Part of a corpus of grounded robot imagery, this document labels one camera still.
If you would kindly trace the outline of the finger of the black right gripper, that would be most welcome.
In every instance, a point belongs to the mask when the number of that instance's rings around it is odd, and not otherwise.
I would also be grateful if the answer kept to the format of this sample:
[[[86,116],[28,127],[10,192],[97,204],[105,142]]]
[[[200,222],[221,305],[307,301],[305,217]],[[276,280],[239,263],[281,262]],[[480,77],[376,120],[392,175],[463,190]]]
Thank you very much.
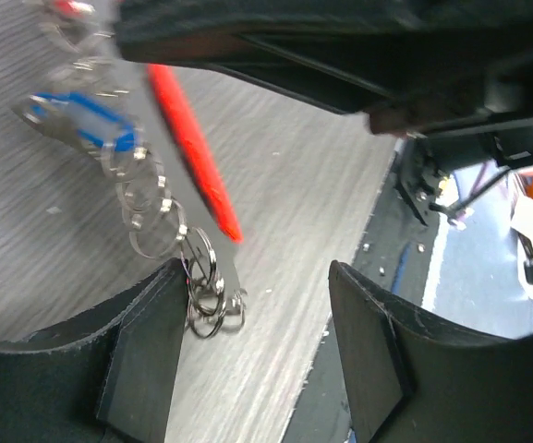
[[[209,32],[390,34],[492,29],[533,22],[533,1],[124,1],[114,24],[123,53]]]
[[[474,134],[533,126],[533,84],[483,72],[415,85],[404,56],[357,42],[244,35],[246,52],[212,70],[335,114],[366,114],[375,134]]]

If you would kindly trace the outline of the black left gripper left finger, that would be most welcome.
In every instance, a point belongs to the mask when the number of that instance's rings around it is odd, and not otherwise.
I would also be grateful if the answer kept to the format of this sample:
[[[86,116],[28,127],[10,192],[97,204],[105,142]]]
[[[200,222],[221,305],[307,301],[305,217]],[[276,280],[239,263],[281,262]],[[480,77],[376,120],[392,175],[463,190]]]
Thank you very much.
[[[21,341],[0,342],[0,442],[161,442],[188,304],[178,259]]]

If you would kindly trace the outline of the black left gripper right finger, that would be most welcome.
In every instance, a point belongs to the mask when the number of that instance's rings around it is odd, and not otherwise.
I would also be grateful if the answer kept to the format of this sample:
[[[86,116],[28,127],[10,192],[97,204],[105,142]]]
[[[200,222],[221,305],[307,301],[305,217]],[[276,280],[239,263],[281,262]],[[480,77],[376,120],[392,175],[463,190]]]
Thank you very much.
[[[359,442],[533,442],[533,335],[411,304],[335,261],[329,289]]]

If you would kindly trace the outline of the red plastic handle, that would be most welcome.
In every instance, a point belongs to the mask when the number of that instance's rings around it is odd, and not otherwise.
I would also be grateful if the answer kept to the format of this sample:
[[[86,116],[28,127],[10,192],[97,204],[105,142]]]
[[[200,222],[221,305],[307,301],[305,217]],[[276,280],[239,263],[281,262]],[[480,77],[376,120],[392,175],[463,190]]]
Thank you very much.
[[[205,206],[222,233],[232,242],[244,240],[241,225],[200,123],[169,66],[146,66],[151,90],[179,147],[180,155]]]

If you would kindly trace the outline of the blue capped key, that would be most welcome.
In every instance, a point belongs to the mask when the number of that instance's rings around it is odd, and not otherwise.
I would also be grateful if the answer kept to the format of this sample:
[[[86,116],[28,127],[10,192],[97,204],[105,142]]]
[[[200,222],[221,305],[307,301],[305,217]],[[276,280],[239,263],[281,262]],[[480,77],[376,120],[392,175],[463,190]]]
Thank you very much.
[[[42,135],[77,149],[97,152],[108,144],[128,152],[136,145],[131,120],[81,92],[32,94],[14,112]]]

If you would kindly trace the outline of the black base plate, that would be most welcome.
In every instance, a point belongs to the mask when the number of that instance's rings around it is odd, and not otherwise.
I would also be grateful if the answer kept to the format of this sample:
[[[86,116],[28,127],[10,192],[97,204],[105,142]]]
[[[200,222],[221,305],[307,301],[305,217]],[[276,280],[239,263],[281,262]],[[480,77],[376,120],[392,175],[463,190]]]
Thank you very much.
[[[401,141],[352,266],[382,288],[422,300],[440,215],[430,209],[441,177],[421,139]],[[350,413],[335,328],[328,323],[285,431],[285,442],[344,442]]]

